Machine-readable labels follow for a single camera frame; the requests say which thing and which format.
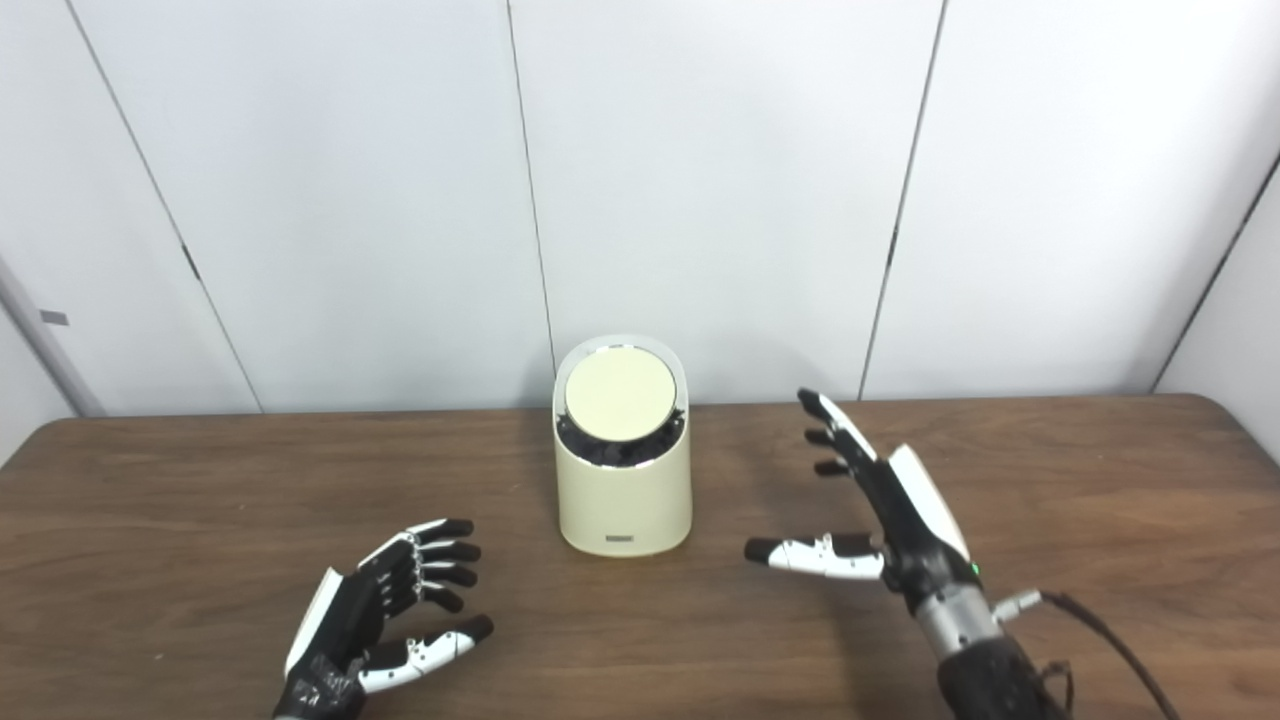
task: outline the white wall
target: white wall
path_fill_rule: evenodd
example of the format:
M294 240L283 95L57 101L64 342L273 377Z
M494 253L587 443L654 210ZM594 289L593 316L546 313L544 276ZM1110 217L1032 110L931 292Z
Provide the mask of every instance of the white wall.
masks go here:
M639 332L695 401L856 395L940 9L515 0L557 357Z
M72 1L174 220L0 4L0 297L90 414L545 404L609 332L700 402L1142 392L1280 151L1265 0L948 4L897 228L941 0Z
M0 3L0 286L87 413L257 411L63 3Z
M76 5L264 409L547 401L502 0Z
M0 466L36 428L72 415L27 340L0 307Z
M1157 392L1226 407L1280 460L1280 181L1272 179Z
M865 397L1147 392L1280 150L1280 4L948 5Z

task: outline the cylindrical container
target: cylindrical container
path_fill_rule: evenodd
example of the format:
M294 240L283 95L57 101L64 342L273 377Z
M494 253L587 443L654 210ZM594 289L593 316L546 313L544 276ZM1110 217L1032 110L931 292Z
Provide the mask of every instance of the cylindrical container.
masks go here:
M666 345L589 340L561 363L552 398L561 534L593 555L671 550L694 516L689 388Z

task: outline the wooden table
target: wooden table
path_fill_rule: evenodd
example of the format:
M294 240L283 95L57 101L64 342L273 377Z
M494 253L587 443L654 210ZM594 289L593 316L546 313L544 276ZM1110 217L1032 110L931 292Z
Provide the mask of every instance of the wooden table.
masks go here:
M1126 638L1188 719L1280 717L1280 473L1190 396L865 402L910 441L992 598L1065 589ZM643 560L557 532L545 410L64 420L0 471L0 716L265 717L324 569L404 525L477 523L465 612L498 630L367 720L948 717L897 597L746 564L751 534L874 528L809 471L797 405L698 407L695 521ZM438 629L415 609L389 633ZM1041 610L1078 717L1155 717L1123 662Z

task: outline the black cable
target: black cable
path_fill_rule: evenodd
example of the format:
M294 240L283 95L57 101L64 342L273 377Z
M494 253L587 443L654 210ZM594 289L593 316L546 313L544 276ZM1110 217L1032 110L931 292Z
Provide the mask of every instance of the black cable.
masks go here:
M1111 643L1111 647L1120 653L1120 657L1125 659L1129 667L1133 667L1133 671L1138 675L1138 679L1142 680L1142 684L1147 685L1147 691L1151 693L1151 697L1156 700L1156 705L1160 706L1160 711L1165 714L1165 717L1169 720L1181 720L1181 716L1178 715L1178 710L1174 708L1174 703L1169 701L1169 696L1165 694L1165 691L1160 689L1160 683L1151 676L1147 666L1138 660L1138 656L1129 650L1129 646L1124 644L1124 641L1121 641L1119 635L1111 632L1111 628L1108 628L1101 618L1094 615L1088 607L1080 605L1069 594L1046 591L1039 591L1039 593L1044 602L1048 602L1053 607L1057 607L1062 612L1066 612L1080 623L1084 623L1091 630L1102 635L1108 643Z

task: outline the circular lid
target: circular lid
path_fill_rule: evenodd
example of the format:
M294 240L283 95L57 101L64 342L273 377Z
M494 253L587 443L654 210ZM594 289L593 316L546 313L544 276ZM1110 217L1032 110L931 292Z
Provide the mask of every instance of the circular lid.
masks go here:
M573 423L609 442L657 430L675 405L671 370L639 347L602 347L573 368L564 386L564 406Z

